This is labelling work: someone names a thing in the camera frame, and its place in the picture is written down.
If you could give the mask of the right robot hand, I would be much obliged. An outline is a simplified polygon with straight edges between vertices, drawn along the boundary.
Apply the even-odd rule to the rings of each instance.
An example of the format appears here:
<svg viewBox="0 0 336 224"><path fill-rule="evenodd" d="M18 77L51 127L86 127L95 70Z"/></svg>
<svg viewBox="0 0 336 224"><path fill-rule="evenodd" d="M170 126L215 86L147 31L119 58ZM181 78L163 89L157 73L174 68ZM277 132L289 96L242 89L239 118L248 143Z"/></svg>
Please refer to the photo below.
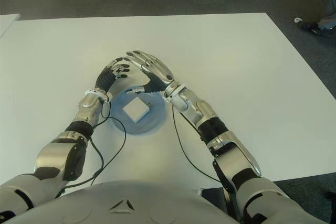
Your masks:
<svg viewBox="0 0 336 224"><path fill-rule="evenodd" d="M170 69L151 54L134 50L127 52L127 56L123 59L140 69L150 80L143 86L127 90L127 94L161 92L174 81Z"/></svg>

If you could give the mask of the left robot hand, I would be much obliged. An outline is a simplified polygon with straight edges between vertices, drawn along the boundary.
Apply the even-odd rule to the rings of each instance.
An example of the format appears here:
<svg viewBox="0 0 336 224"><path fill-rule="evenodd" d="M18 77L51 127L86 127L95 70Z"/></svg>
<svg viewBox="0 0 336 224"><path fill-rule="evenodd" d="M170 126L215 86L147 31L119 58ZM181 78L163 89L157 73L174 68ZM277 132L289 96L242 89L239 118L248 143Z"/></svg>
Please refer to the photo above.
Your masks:
<svg viewBox="0 0 336 224"><path fill-rule="evenodd" d="M130 71L130 65L120 63L122 60L122 57L116 58L105 66L97 77L95 89L107 93L117 79L128 77L126 72Z"/></svg>

